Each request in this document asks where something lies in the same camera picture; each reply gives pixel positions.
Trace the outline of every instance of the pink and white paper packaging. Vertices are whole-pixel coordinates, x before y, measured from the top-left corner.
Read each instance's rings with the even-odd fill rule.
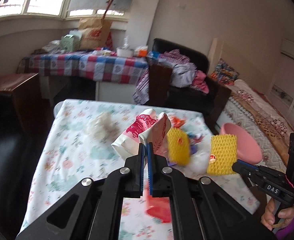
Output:
[[[170,128],[171,122],[164,112],[157,116],[156,111],[149,108],[139,114],[111,145],[123,160],[138,154],[139,143],[152,142],[155,153]]]

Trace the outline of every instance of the white container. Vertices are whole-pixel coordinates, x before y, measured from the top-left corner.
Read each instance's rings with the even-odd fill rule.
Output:
[[[133,55],[134,55],[134,51],[131,49],[117,48],[118,57],[133,57]]]

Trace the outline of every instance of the dark floor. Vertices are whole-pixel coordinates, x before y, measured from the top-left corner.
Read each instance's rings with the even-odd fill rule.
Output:
[[[80,77],[70,77],[69,83],[54,97],[53,106],[50,106],[48,99],[43,99],[48,126],[51,127],[53,124],[53,111],[57,103],[66,99],[95,100],[95,91],[95,81]]]

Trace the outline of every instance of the pink cord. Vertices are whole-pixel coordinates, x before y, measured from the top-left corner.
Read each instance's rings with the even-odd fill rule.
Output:
[[[290,186],[292,186],[294,188],[294,185],[289,181],[289,179],[287,178],[286,175],[285,175],[285,178],[287,179],[287,182],[290,184]]]

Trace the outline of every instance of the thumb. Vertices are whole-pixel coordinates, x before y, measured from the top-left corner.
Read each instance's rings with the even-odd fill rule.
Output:
[[[285,221],[282,224],[281,228],[284,228],[284,227],[288,226],[290,224],[290,222],[294,218],[294,207],[286,208],[286,209],[283,209],[283,210],[279,211],[278,217],[285,219]]]

